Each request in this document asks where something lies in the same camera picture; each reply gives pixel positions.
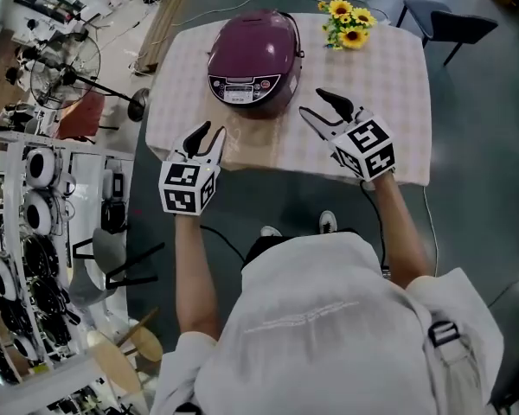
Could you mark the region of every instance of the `black and white marker cube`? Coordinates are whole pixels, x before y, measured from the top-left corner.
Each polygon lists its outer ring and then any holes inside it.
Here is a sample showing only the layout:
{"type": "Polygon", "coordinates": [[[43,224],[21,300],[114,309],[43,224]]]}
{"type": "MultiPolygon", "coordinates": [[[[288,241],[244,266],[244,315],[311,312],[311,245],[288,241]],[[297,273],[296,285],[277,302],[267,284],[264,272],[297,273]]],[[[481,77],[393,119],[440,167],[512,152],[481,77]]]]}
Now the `black and white marker cube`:
{"type": "Polygon", "coordinates": [[[370,182],[395,166],[392,138],[382,118],[374,115],[331,143],[336,148],[335,159],[357,178],[370,182]]]}
{"type": "Polygon", "coordinates": [[[219,166],[163,162],[159,192],[164,212],[200,215],[215,193],[219,166]]]}

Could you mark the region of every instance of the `white table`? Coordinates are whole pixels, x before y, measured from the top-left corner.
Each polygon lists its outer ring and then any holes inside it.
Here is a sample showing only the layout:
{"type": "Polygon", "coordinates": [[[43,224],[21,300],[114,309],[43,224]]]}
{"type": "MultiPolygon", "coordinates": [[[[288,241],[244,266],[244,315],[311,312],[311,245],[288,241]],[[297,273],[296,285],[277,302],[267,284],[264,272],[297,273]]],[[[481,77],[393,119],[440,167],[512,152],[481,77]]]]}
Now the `white table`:
{"type": "Polygon", "coordinates": [[[426,186],[431,162],[431,100],[420,38],[379,25],[363,49],[334,51],[324,48],[321,25],[325,15],[293,16],[305,58],[298,90],[283,115],[257,123],[239,118],[221,102],[212,104],[206,78],[208,52],[225,21],[214,22],[183,31],[173,41],[151,91],[148,146],[165,159],[176,137],[210,119],[227,127],[222,164],[229,169],[263,167],[356,182],[349,170],[330,158],[327,144],[298,113],[303,105],[336,120],[332,108],[315,93],[317,87],[336,88],[361,100],[392,129],[397,181],[426,186]]]}

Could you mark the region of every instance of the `sunflower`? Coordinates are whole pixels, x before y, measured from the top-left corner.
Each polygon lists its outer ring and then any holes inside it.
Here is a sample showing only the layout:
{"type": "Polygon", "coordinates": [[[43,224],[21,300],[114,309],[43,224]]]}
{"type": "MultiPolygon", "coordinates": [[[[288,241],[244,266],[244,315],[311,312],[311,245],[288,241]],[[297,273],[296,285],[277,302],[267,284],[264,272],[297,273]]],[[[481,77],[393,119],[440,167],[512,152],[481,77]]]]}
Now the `sunflower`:
{"type": "Polygon", "coordinates": [[[355,8],[351,12],[352,18],[362,26],[375,26],[377,24],[376,18],[371,16],[371,13],[365,8],[355,8]]]}
{"type": "Polygon", "coordinates": [[[340,30],[338,40],[345,48],[359,49],[369,38],[368,33],[361,26],[350,26],[340,30]]]}
{"type": "Polygon", "coordinates": [[[354,7],[345,0],[333,0],[329,5],[329,12],[335,18],[348,15],[354,7]]]}

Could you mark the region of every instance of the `wooden stool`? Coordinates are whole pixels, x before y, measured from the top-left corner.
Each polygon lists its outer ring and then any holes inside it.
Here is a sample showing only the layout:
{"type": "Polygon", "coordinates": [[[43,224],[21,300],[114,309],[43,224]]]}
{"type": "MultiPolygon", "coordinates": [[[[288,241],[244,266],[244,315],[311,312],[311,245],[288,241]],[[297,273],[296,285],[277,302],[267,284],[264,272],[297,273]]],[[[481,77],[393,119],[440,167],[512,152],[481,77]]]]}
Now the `wooden stool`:
{"type": "Polygon", "coordinates": [[[138,352],[153,363],[162,360],[162,345],[156,336],[144,327],[158,311],[159,309],[155,308],[117,342],[112,342],[98,330],[88,333],[88,346],[102,372],[128,393],[139,393],[142,390],[142,383],[138,377],[140,371],[129,361],[130,355],[138,352]],[[135,348],[123,352],[121,347],[129,340],[135,348]]]}

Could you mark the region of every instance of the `white sneaker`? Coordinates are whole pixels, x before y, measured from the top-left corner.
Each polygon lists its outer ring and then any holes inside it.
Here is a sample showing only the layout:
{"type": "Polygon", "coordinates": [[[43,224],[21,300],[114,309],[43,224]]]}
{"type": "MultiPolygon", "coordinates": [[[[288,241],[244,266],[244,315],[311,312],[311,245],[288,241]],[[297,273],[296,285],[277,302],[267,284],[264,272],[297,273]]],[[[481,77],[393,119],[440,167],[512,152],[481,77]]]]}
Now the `white sneaker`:
{"type": "Polygon", "coordinates": [[[263,226],[259,234],[262,237],[282,237],[283,234],[275,229],[273,226],[263,226]]]}
{"type": "Polygon", "coordinates": [[[323,211],[319,217],[319,233],[324,235],[326,233],[333,233],[338,230],[336,225],[336,217],[331,211],[323,211]]]}

